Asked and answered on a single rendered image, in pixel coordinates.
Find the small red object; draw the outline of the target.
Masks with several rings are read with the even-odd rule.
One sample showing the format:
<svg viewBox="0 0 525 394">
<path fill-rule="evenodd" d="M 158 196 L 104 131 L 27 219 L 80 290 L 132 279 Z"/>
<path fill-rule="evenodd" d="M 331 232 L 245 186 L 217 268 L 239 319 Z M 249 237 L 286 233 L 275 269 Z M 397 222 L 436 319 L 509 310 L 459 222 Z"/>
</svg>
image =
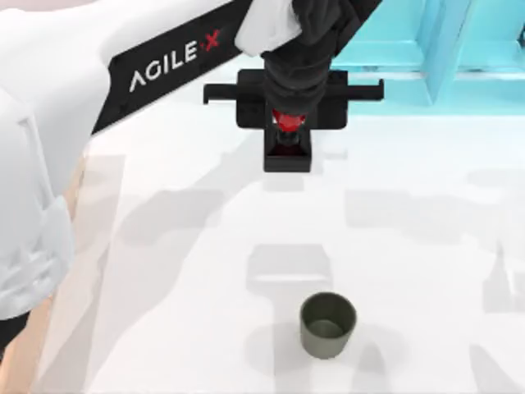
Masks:
<svg viewBox="0 0 525 394">
<path fill-rule="evenodd" d="M 272 111 L 273 125 L 276 129 L 276 142 L 271 155 L 280 157 L 304 156 L 301 146 L 304 133 L 304 115 L 290 115 L 277 110 Z"/>
</svg>

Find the light blue rack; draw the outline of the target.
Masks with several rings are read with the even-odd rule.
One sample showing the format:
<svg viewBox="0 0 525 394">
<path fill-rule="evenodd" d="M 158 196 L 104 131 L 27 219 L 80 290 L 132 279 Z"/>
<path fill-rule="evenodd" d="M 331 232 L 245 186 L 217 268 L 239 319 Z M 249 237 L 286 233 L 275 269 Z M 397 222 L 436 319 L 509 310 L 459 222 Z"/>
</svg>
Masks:
<svg viewBox="0 0 525 394">
<path fill-rule="evenodd" d="M 383 0 L 332 66 L 385 81 L 354 113 L 525 116 L 525 0 Z"/>
</svg>

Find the grey green cup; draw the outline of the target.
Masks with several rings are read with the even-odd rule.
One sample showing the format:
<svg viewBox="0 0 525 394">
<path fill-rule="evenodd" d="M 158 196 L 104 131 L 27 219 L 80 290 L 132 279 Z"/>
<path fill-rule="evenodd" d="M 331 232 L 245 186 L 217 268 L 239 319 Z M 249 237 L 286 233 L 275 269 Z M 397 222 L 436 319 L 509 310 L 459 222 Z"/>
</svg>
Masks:
<svg viewBox="0 0 525 394">
<path fill-rule="evenodd" d="M 357 322 L 357 311 L 346 297 L 332 291 L 312 294 L 299 311 L 301 346 L 314 358 L 335 358 L 346 347 Z"/>
</svg>

